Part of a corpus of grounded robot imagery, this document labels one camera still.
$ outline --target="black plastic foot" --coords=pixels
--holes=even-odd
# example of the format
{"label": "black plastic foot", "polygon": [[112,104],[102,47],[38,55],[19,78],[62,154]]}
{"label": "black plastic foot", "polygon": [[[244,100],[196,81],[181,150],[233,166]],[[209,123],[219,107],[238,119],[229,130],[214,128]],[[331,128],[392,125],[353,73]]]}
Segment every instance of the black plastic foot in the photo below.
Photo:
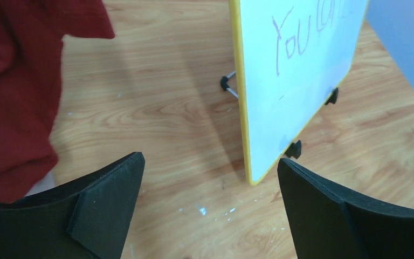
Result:
{"label": "black plastic foot", "polygon": [[325,105],[328,104],[335,104],[337,102],[337,98],[339,96],[339,88],[333,90],[333,93],[331,94],[331,97],[325,102]]}
{"label": "black plastic foot", "polygon": [[302,142],[298,140],[296,143],[291,143],[289,148],[285,151],[285,156],[288,158],[294,157],[298,159],[302,153]]}
{"label": "black plastic foot", "polygon": [[222,77],[220,80],[220,86],[222,87],[224,91],[227,91],[227,89],[229,88],[229,85],[227,85],[228,81],[229,81],[228,77]]}

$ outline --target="white paint speck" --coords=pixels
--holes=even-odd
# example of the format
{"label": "white paint speck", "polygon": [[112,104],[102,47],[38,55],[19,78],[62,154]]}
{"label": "white paint speck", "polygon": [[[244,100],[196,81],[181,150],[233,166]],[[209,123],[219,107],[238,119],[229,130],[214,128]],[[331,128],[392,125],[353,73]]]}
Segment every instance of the white paint speck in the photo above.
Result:
{"label": "white paint speck", "polygon": [[131,258],[135,258],[133,244],[131,244]]}
{"label": "white paint speck", "polygon": [[199,209],[199,212],[205,216],[205,214],[207,214],[207,210],[204,207],[201,207],[199,205],[196,205],[196,207]]}

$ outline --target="yellow whiteboard frame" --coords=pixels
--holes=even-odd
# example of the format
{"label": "yellow whiteboard frame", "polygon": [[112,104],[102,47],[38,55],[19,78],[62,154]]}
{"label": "yellow whiteboard frame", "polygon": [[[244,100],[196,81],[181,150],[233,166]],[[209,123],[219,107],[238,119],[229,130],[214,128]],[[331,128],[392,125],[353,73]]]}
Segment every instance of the yellow whiteboard frame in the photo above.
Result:
{"label": "yellow whiteboard frame", "polygon": [[[363,21],[362,24],[364,25],[365,15],[367,13],[367,9],[369,8],[370,0],[367,1],[366,9],[363,15]],[[231,16],[231,26],[232,26],[232,45],[234,48],[234,65],[236,67],[236,82],[237,82],[237,93],[239,95],[239,114],[240,114],[240,128],[242,133],[242,149],[244,152],[244,164],[245,164],[245,179],[246,181],[252,185],[256,186],[259,184],[264,177],[269,173],[269,171],[275,166],[275,164],[280,160],[280,157],[276,158],[275,162],[272,163],[272,166],[267,169],[266,173],[262,175],[262,177],[258,181],[253,181],[253,177],[251,174],[251,158],[250,158],[250,140],[249,140],[249,120],[248,120],[248,110],[247,110],[247,96],[246,96],[246,85],[245,85],[245,62],[244,62],[244,47],[242,44],[242,19],[240,15],[240,0],[229,0],[229,11]],[[359,41],[359,33],[358,38],[356,40],[355,48],[358,45]],[[345,74],[345,76],[340,80],[340,82],[336,85],[336,87],[339,87],[339,85],[343,82],[345,77],[347,77],[348,72]],[[296,135],[296,138],[301,134],[302,130],[307,127],[309,122],[313,119],[313,117],[318,113],[318,111],[323,107],[323,105],[320,106],[320,108],[313,114],[313,116],[310,118],[310,120],[304,125],[304,127],[301,129],[301,131]]]}

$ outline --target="whiteboard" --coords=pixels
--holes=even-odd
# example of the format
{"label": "whiteboard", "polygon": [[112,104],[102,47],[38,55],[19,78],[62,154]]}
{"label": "whiteboard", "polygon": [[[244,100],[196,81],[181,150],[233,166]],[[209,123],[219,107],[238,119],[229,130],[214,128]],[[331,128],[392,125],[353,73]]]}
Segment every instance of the whiteboard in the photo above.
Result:
{"label": "whiteboard", "polygon": [[230,0],[245,172],[256,185],[348,73],[368,0]]}

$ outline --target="metal stand leg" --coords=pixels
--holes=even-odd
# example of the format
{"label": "metal stand leg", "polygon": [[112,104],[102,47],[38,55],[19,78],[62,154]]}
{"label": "metal stand leg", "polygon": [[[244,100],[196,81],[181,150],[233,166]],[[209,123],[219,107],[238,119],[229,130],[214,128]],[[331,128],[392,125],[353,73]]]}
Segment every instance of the metal stand leg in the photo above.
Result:
{"label": "metal stand leg", "polygon": [[231,89],[229,85],[227,84],[229,79],[231,79],[235,75],[236,75],[236,71],[234,70],[232,73],[228,74],[227,76],[222,77],[220,80],[220,86],[222,87],[224,91],[230,92],[233,96],[239,99],[239,95],[233,89]]}

